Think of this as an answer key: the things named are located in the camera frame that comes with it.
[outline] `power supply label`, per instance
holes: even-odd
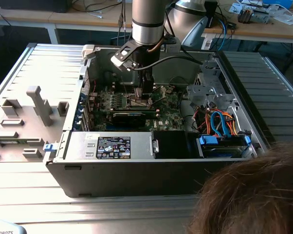
[[[130,159],[130,137],[99,137],[97,159]]]

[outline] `motherboard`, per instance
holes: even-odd
[[[105,87],[93,94],[93,100],[89,101],[93,131],[184,130],[184,119],[179,110],[182,95],[174,87],[154,87],[153,92],[143,99],[127,90],[130,89],[119,92]]]

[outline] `blue latch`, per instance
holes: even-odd
[[[200,137],[201,145],[218,145],[218,140],[215,136],[203,135]]]
[[[44,151],[45,152],[55,152],[58,149],[58,143],[54,143],[54,144],[46,144],[44,146]]]
[[[252,141],[250,140],[250,137],[249,136],[245,136],[245,142],[247,145],[250,145],[252,143]]]

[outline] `circuit board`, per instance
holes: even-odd
[[[92,110],[93,131],[175,131],[184,130],[179,112],[178,93],[172,87],[161,86],[154,90],[148,100],[133,100],[133,93],[122,93],[105,88],[96,94]],[[113,124],[113,115],[127,113],[141,115],[145,124],[139,127],[122,127]]]

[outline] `sticker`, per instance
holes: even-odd
[[[100,134],[96,133],[86,133],[85,140],[97,140]]]
[[[130,137],[99,137],[99,134],[96,135],[98,135],[97,159],[130,159]]]

